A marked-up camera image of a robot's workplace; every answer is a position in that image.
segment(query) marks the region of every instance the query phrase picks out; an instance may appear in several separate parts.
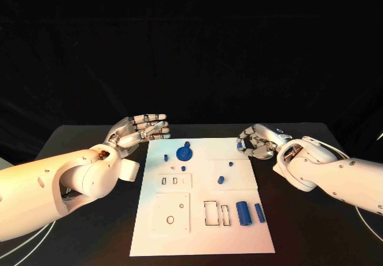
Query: robotic hand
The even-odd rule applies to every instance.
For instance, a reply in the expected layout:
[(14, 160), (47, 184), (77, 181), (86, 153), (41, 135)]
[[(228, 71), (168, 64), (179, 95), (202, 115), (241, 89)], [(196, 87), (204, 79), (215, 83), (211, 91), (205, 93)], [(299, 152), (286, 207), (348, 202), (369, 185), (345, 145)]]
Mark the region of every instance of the robotic hand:
[[(126, 117), (106, 141), (0, 171), (0, 241), (35, 231), (109, 195), (117, 179), (134, 181), (140, 164), (124, 159), (139, 143), (169, 139), (166, 115)], [(61, 194), (61, 185), (73, 191)]]
[[(255, 149), (242, 146), (248, 136)], [(278, 152), (274, 171), (300, 190), (309, 192), (320, 186), (332, 197), (383, 215), (383, 164), (350, 158), (312, 137), (294, 140), (267, 124), (255, 124), (241, 133), (238, 151), (263, 160)]]

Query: blue disc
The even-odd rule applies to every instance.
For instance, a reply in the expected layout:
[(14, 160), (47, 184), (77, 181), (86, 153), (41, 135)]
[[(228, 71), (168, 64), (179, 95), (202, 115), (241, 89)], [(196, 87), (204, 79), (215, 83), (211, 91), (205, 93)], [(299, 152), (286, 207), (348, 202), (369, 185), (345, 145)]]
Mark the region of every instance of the blue disc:
[(179, 160), (183, 162), (189, 161), (192, 159), (192, 156), (194, 156), (194, 152), (192, 152), (192, 149), (189, 147), (191, 147), (191, 143), (188, 141), (185, 147), (181, 147), (178, 149), (176, 155), (178, 155)]

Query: black background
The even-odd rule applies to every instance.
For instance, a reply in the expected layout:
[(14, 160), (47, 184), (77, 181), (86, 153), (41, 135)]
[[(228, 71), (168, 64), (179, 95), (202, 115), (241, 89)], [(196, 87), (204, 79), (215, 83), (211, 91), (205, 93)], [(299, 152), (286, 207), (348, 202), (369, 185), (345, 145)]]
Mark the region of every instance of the black background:
[(352, 156), (382, 160), (382, 17), (199, 1), (8, 1), (0, 22), (12, 163), (35, 159), (62, 124), (146, 113), (172, 124), (325, 122)]

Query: black table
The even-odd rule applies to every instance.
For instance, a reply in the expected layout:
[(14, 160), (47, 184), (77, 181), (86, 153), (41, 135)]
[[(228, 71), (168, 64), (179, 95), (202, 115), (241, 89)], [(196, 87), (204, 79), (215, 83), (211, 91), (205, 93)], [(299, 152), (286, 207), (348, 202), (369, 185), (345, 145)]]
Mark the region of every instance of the black table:
[[(237, 137), (250, 125), (172, 125), (172, 137)], [(110, 127), (60, 127), (37, 159), (103, 143)], [(278, 128), (294, 138), (309, 135), (340, 147), (322, 123), (278, 124)], [(130, 257), (147, 149), (149, 144), (142, 144), (129, 157), (142, 164), (136, 182), (119, 181), (106, 198), (58, 220), (45, 242), (22, 265), (383, 265), (383, 243), (368, 230), (355, 207), (335, 200), (319, 188), (312, 192), (296, 189), (273, 171), (276, 159), (255, 158), (251, 161), (276, 254)], [(14, 265), (41, 238), (0, 264)], [(0, 243), (0, 254), (25, 239), (28, 237)]]

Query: blue part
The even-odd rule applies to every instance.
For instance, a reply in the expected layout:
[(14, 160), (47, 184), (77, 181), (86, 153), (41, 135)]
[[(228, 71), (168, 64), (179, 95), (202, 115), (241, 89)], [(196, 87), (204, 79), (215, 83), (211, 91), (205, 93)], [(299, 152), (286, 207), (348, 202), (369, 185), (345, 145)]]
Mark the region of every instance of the blue part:
[(238, 218), (242, 226), (253, 224), (253, 218), (250, 216), (250, 208), (247, 201), (241, 201), (235, 204), (238, 206)]
[(185, 147), (181, 147), (178, 149), (178, 152), (176, 152), (178, 158), (183, 162), (189, 161), (192, 159), (192, 156), (194, 156), (194, 152), (192, 152), (192, 149), (189, 147), (191, 147), (191, 143), (188, 141)]
[(257, 209), (257, 214), (258, 214), (260, 222), (264, 223), (266, 222), (266, 216), (264, 216), (264, 212), (263, 212), (263, 208), (261, 208), (260, 203), (255, 204), (255, 209)]
[(225, 181), (225, 177), (224, 177), (224, 176), (221, 176), (221, 177), (219, 177), (219, 179), (218, 179), (218, 183), (219, 183), (219, 184), (222, 184), (222, 183), (224, 183), (224, 181)]

